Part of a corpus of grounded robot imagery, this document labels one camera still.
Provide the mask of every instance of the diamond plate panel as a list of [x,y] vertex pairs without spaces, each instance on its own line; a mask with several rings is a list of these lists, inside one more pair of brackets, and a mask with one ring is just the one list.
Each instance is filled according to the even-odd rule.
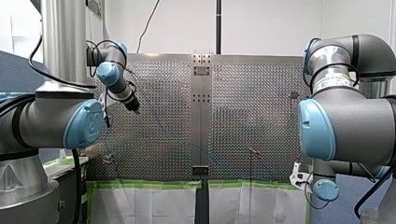
[[[122,104],[109,107],[112,127],[98,140],[89,179],[191,179],[191,63],[135,57],[127,66],[134,75],[124,76],[137,86],[140,115]],[[97,84],[100,94],[105,88]]]
[[[211,178],[287,181],[301,157],[297,117],[304,97],[301,59],[266,58],[213,60]],[[283,59],[277,63],[274,58]]]

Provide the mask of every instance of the blue joint cap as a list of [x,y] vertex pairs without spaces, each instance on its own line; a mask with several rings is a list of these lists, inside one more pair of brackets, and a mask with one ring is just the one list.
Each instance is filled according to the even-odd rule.
[[102,131],[102,105],[88,100],[76,110],[64,130],[64,148],[84,148],[92,145]]
[[385,173],[388,171],[389,167],[388,166],[382,166],[381,170],[379,170],[378,174],[376,174],[375,179],[380,179],[382,176],[385,175]]
[[335,157],[335,136],[323,107],[313,99],[299,103],[300,145],[311,158],[331,161]]
[[340,189],[337,184],[329,179],[320,179],[315,183],[313,192],[325,202],[333,202],[340,196]]
[[122,51],[127,54],[128,53],[128,49],[126,48],[126,46],[124,44],[122,44],[121,42],[116,42],[117,45],[122,49]]
[[116,84],[119,80],[120,69],[115,63],[104,62],[99,64],[98,69],[96,69],[96,75],[105,86],[109,87]]

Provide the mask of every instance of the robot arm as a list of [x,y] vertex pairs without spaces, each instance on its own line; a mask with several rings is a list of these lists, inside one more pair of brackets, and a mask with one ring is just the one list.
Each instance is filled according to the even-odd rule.
[[123,44],[114,42],[104,49],[87,48],[87,65],[97,66],[99,80],[128,110],[138,114],[140,104],[134,95],[134,84],[127,82],[122,75],[127,63],[126,53],[127,48]]
[[[394,161],[394,100],[368,98],[384,95],[369,87],[389,82],[396,59],[380,38],[353,35],[314,42],[304,65],[313,95],[299,105],[301,147],[314,158],[314,193],[330,202],[339,194],[335,174],[381,178],[388,170],[382,165]],[[350,70],[358,72],[362,92]]]

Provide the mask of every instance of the end effector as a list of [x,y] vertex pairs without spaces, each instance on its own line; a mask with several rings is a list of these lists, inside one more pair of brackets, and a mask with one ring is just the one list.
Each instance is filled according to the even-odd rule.
[[112,43],[104,49],[87,48],[87,64],[97,66],[96,75],[111,92],[113,99],[138,114],[140,104],[134,95],[135,85],[122,75],[127,64],[126,52],[127,48],[121,43]]

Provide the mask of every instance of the green tape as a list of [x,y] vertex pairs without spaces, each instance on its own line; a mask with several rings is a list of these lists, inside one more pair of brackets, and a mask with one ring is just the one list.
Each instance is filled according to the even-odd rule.
[[259,180],[209,180],[209,187],[211,189],[227,189],[227,188],[242,188],[253,187],[261,189],[297,189],[291,184],[259,181]]
[[101,180],[88,181],[87,186],[93,189],[199,189],[201,181],[147,181],[147,180]]

